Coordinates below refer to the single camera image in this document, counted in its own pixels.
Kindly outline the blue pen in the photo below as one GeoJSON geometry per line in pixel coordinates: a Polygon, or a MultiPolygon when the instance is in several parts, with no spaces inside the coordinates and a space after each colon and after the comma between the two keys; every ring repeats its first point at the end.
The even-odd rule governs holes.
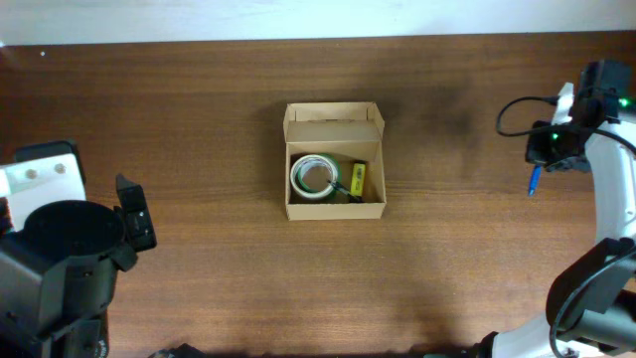
{"type": "Polygon", "coordinates": [[[529,179],[529,185],[528,185],[528,196],[532,197],[535,195],[536,190],[538,188],[538,184],[539,184],[539,180],[541,178],[541,174],[542,174],[542,166],[541,165],[535,165],[530,179],[529,179]]]}

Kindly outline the white masking tape roll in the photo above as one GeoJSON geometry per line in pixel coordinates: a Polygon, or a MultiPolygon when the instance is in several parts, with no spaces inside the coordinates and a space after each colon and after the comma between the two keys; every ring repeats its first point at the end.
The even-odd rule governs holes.
{"type": "Polygon", "coordinates": [[[331,155],[308,154],[292,164],[289,181],[301,199],[321,201],[331,193],[327,180],[339,181],[340,177],[340,166],[331,155]]]}

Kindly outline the yellow highlighter marker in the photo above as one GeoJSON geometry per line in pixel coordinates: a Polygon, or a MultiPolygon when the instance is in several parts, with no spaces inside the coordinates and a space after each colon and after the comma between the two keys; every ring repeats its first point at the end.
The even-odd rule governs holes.
{"type": "Polygon", "coordinates": [[[364,184],[366,178],[366,164],[356,162],[353,165],[351,194],[356,197],[362,197],[364,194],[364,184]]]}

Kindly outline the brown cardboard box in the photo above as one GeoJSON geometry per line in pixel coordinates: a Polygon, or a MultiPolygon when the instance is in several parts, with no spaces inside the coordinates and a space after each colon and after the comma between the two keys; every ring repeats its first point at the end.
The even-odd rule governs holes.
{"type": "Polygon", "coordinates": [[[291,103],[283,119],[290,221],[378,219],[387,204],[374,102],[291,103]]]}

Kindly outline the dark grey pen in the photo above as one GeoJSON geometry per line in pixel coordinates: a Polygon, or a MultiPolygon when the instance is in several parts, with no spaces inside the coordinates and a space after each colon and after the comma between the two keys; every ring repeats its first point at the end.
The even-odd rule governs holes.
{"type": "Polygon", "coordinates": [[[344,195],[349,203],[363,203],[364,200],[361,196],[356,196],[352,192],[350,192],[344,185],[342,185],[338,181],[327,180],[329,187],[331,189],[331,193],[327,196],[328,199],[335,198],[338,194],[344,195]]]}

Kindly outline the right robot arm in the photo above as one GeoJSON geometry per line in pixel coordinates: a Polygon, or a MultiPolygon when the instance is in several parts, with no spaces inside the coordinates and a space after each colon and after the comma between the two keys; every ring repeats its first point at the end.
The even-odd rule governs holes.
{"type": "Polygon", "coordinates": [[[553,118],[524,131],[525,160],[534,171],[591,174],[595,200],[593,247],[563,271],[544,313],[507,332],[491,332],[467,357],[603,357],[635,349],[635,99],[628,65],[588,64],[577,84],[543,101],[553,118]]]}

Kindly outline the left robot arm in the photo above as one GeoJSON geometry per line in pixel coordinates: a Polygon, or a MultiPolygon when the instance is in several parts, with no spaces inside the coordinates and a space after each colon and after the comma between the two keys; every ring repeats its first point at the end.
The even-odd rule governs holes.
{"type": "Polygon", "coordinates": [[[157,245],[142,187],[115,178],[119,203],[87,199],[77,145],[20,148],[1,168],[1,354],[105,357],[117,276],[157,245]]]}

